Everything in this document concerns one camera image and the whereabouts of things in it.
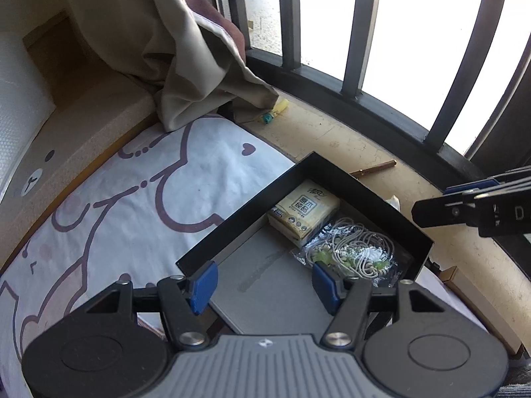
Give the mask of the beige curtain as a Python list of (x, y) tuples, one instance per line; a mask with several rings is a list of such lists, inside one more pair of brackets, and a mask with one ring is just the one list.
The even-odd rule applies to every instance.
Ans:
[(243, 33), (208, 0), (67, 0), (80, 33), (112, 69), (156, 95), (168, 131), (239, 99), (272, 110), (277, 92), (247, 67)]

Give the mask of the cartoon bear bed sheet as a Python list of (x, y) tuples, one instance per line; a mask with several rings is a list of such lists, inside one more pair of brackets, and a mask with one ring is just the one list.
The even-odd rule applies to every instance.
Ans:
[(138, 288), (177, 261), (292, 166), (289, 158), (214, 116), (130, 141), (51, 214), (1, 277), (1, 380), (26, 397), (27, 345), (119, 279)]

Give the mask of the white bubble mailer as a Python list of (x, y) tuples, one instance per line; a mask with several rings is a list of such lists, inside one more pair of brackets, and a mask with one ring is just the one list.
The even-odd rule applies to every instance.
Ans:
[(55, 110), (48, 84), (23, 40), (1, 33), (1, 194), (43, 124)]

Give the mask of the yellow tissue pack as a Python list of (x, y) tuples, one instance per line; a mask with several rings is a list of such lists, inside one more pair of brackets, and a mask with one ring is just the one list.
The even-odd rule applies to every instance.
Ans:
[(269, 224), (298, 248), (305, 246), (339, 210), (340, 199), (305, 180), (267, 213)]

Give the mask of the dark window railing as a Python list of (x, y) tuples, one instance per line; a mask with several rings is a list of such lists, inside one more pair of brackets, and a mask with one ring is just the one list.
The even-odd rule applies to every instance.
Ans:
[(214, 0), (249, 67), (439, 188), (530, 162), (530, 0)]

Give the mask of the cardboard box on sill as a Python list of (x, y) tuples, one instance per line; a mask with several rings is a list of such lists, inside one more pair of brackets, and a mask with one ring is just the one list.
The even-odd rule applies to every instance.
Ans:
[(439, 273), (439, 279), (460, 298), (470, 311), (482, 322), (487, 331), (499, 339), (509, 356), (516, 356), (523, 344), (508, 322), (499, 314), (476, 285), (453, 266)]

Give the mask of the brown pen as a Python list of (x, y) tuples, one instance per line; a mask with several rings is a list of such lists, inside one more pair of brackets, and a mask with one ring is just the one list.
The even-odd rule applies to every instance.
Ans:
[(392, 169), (394, 166), (396, 166), (397, 162), (395, 160), (386, 161), (384, 163), (371, 166), (365, 169), (360, 169), (358, 171), (353, 171), (350, 173), (351, 176), (355, 178), (361, 178), (369, 174), (374, 174), (380, 171), (385, 171), (388, 169)]

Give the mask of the beige bear cushion mat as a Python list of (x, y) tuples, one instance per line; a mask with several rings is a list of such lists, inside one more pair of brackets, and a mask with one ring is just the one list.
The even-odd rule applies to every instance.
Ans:
[(53, 91), (57, 108), (34, 138), (1, 202), (1, 262), (107, 158), (157, 117), (152, 95), (103, 63)]

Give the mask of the yellow teal small toy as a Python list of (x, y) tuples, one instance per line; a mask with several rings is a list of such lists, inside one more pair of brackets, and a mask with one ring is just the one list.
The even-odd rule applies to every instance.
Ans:
[(272, 110), (269, 110), (259, 117), (259, 121), (265, 125), (270, 124), (275, 118), (281, 115), (289, 106), (289, 101), (286, 99), (279, 99), (273, 106)]

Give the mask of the black storage box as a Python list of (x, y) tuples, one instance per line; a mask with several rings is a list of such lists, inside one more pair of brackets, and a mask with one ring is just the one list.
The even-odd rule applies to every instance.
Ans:
[(339, 302), (312, 281), (322, 262), (342, 278), (391, 288), (419, 274), (432, 240), (388, 201), (318, 154), (273, 181), (192, 248), (186, 275), (215, 262), (213, 310), (246, 335), (320, 335)]

